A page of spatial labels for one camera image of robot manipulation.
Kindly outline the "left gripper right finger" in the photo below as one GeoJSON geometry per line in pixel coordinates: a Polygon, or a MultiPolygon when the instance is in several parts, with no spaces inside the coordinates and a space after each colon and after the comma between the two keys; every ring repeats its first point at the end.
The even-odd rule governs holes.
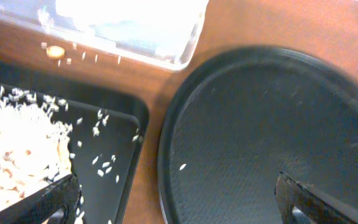
{"type": "Polygon", "coordinates": [[[358,224],[358,210],[309,184],[280,172],[275,200],[283,223],[358,224]]]}

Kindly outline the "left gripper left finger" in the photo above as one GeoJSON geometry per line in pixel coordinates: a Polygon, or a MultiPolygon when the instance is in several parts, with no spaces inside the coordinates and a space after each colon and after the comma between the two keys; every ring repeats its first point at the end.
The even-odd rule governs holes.
{"type": "Polygon", "coordinates": [[[80,199],[78,178],[67,175],[0,211],[0,223],[74,223],[80,199]]]}

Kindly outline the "food scraps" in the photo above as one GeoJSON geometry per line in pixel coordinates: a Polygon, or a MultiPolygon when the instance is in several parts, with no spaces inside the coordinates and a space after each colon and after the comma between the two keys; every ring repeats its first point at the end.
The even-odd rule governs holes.
{"type": "MultiPolygon", "coordinates": [[[[0,86],[0,211],[14,205],[61,178],[73,174],[70,133],[73,125],[54,121],[52,116],[64,99],[0,86]]],[[[74,223],[85,223],[80,205],[85,201],[80,185],[80,199],[74,223]]]]}

